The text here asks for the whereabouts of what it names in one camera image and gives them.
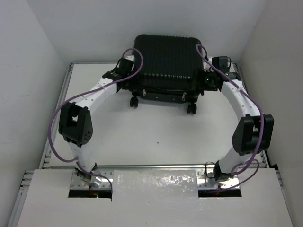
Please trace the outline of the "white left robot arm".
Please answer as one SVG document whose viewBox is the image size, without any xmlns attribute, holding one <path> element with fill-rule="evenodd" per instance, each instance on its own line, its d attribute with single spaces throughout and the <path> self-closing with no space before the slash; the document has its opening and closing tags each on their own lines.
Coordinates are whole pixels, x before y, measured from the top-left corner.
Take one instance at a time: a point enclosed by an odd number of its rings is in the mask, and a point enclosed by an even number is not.
<svg viewBox="0 0 303 227">
<path fill-rule="evenodd" d="M 131 75 L 134 60 L 133 55 L 122 57 L 118 65 L 106 72 L 92 88 L 97 92 L 81 95 L 75 102 L 68 102 L 61 108 L 58 132 L 69 144 L 76 158 L 76 173 L 86 182 L 91 181 L 91 175 L 97 169 L 92 151 L 86 147 L 93 135 L 92 115 L 107 98 L 121 89 L 120 83 L 108 87 L 106 84 Z"/>
</svg>

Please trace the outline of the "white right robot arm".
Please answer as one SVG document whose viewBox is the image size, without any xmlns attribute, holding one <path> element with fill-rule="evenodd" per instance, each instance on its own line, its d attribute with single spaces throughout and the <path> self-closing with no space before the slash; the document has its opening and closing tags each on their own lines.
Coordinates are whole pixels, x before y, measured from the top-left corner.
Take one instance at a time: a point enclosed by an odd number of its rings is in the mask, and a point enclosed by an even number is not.
<svg viewBox="0 0 303 227">
<path fill-rule="evenodd" d="M 269 148 L 274 117 L 264 114 L 233 72 L 223 72 L 215 66 L 215 58 L 202 59 L 209 66 L 208 72 L 218 77 L 217 88 L 227 98 L 239 121 L 232 135 L 232 148 L 213 168 L 214 180 L 227 180 L 243 173 L 251 163 L 257 163 L 255 156 Z"/>
</svg>

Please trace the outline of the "black hard-shell suitcase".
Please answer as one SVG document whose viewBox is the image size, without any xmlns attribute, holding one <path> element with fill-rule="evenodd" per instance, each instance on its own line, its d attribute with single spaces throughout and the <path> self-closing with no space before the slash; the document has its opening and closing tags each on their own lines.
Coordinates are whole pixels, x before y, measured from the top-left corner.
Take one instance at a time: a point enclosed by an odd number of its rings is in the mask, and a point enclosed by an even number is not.
<svg viewBox="0 0 303 227">
<path fill-rule="evenodd" d="M 200 40 L 194 37 L 138 35 L 134 40 L 134 70 L 140 72 L 124 82 L 132 93 L 130 106 L 137 108 L 139 98 L 170 103 L 188 103 L 187 112 L 197 112 L 202 90 L 203 62 L 196 51 Z"/>
</svg>

